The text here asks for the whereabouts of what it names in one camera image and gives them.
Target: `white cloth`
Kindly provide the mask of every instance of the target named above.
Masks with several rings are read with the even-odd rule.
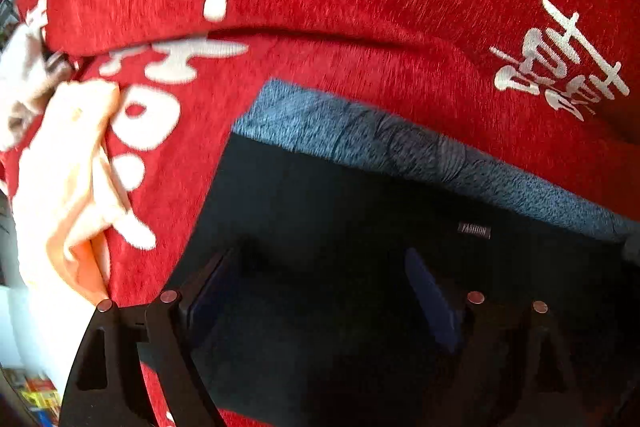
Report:
[[[119,95],[104,80],[63,82],[20,156],[12,202],[20,274],[52,298],[64,286],[93,305],[107,298],[95,239],[129,208],[101,146]]]
[[[45,60],[43,52],[40,30],[21,24],[0,56],[0,151],[20,142],[53,89],[71,78],[73,69],[60,54]]]

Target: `fuzzy fabric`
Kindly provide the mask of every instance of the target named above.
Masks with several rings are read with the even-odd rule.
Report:
[[[106,136],[132,204],[129,219],[107,233],[120,305],[161,289],[233,123],[269,78],[397,114],[640,219],[639,4],[18,0],[22,15],[46,10],[51,49],[99,55],[81,78],[122,89]],[[140,45],[207,32],[225,40]],[[114,51],[126,46],[135,47]],[[28,139],[3,157],[12,194]],[[161,424],[170,425],[157,382],[147,381]]]
[[[72,73],[60,54],[46,60],[40,28],[17,27],[0,57],[0,151],[22,139],[33,119],[44,112],[56,86]]]

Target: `orange cloth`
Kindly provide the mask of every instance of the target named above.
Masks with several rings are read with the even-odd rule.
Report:
[[[13,211],[20,273],[32,288],[56,295],[64,283],[93,305],[107,298],[108,260],[96,259],[92,239],[100,243],[129,205],[101,146],[118,100],[112,82],[60,84],[22,152]]]

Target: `white wall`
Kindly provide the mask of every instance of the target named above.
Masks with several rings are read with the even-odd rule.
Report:
[[[22,367],[22,358],[15,344],[14,328],[9,312],[10,289],[0,286],[0,364],[2,367]]]
[[[0,194],[0,209],[4,204],[6,200]],[[53,294],[25,286],[18,270],[15,223],[8,211],[4,214],[7,217],[0,216],[0,225],[8,233],[0,229],[0,263],[10,287],[6,292],[10,321],[0,323],[0,331],[12,336],[20,365],[30,371],[44,371],[62,394],[95,309],[62,280]]]

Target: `metal rivet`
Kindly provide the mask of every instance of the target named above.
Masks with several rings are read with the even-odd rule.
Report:
[[[178,292],[176,290],[167,290],[160,294],[160,300],[166,304],[175,301],[178,298]]]
[[[466,300],[471,304],[482,304],[484,302],[484,295],[481,292],[469,292],[466,294]]]
[[[533,301],[533,311],[538,313],[546,313],[549,311],[549,306],[543,301]]]
[[[104,313],[108,312],[112,306],[113,302],[111,301],[111,299],[105,299],[104,301],[98,302],[98,305],[96,307],[98,308],[98,311],[100,313]]]

